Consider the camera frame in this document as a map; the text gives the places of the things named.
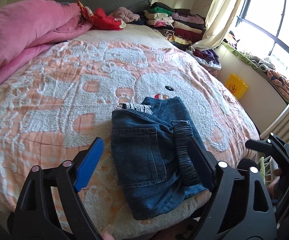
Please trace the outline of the left hand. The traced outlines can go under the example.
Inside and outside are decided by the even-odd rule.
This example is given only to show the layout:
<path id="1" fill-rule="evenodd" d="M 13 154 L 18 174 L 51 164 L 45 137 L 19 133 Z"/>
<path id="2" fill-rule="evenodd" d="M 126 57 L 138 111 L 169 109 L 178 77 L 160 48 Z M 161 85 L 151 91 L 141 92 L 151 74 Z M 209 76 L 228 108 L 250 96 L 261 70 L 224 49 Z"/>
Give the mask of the left hand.
<path id="1" fill-rule="evenodd" d="M 104 240 L 115 240 L 114 237 L 111 234 L 109 234 L 108 232 L 102 233 L 102 238 Z"/>

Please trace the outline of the right hand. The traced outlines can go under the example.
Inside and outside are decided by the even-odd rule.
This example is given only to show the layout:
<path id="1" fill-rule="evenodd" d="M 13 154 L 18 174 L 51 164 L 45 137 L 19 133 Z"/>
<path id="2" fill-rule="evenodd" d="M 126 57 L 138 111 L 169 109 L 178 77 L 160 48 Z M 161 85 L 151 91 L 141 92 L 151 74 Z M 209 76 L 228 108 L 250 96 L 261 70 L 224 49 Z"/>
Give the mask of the right hand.
<path id="1" fill-rule="evenodd" d="M 273 175 L 275 176 L 275 179 L 267 187 L 267 190 L 271 199 L 276 199 L 276 193 L 278 191 L 278 183 L 279 183 L 279 178 L 281 174 L 282 174 L 282 171 L 280 168 L 273 171 Z"/>

